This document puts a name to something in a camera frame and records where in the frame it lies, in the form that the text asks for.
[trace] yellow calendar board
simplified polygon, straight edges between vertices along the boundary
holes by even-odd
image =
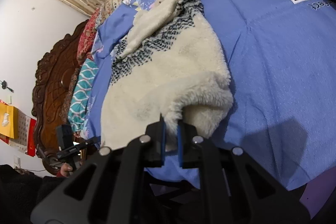
[[[9,114],[7,118],[9,123],[3,126],[3,121],[6,113]],[[16,107],[0,104],[0,134],[12,139],[17,138],[17,113],[18,109]]]

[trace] metal rivet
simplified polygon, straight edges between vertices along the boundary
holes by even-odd
[[[139,138],[140,143],[148,143],[151,140],[151,137],[148,135],[142,135]]]
[[[201,143],[203,142],[203,137],[202,136],[194,136],[193,137],[193,143]]]
[[[110,154],[110,152],[111,152],[111,148],[107,146],[103,146],[102,148],[99,149],[99,154],[101,156],[107,156],[108,154]]]
[[[233,153],[233,155],[240,156],[240,155],[242,155],[244,153],[244,151],[243,151],[243,149],[241,147],[237,146],[237,147],[234,147],[232,149],[232,153]]]

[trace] headboard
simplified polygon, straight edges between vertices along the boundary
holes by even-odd
[[[58,41],[37,63],[31,111],[37,118],[34,143],[37,156],[42,158],[44,167],[51,174],[56,174],[59,170],[51,165],[51,160],[56,160],[54,154],[58,151],[55,128],[63,124],[59,114],[71,76],[79,68],[76,59],[77,47],[86,22],[80,23],[73,35],[67,34]]]

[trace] wall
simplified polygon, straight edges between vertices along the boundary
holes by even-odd
[[[37,62],[86,19],[59,0],[0,0],[0,80],[6,80],[14,90],[0,89],[0,99],[8,102],[11,95],[12,105],[31,116]],[[41,159],[0,141],[0,164],[13,166],[14,155],[21,158],[21,168],[44,169]]]

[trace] teal patterned pillow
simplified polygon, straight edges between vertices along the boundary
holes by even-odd
[[[82,130],[84,127],[86,105],[91,93],[92,82],[97,71],[98,67],[96,63],[90,59],[86,59],[79,72],[78,82],[73,92],[68,112],[68,120],[73,132]]]

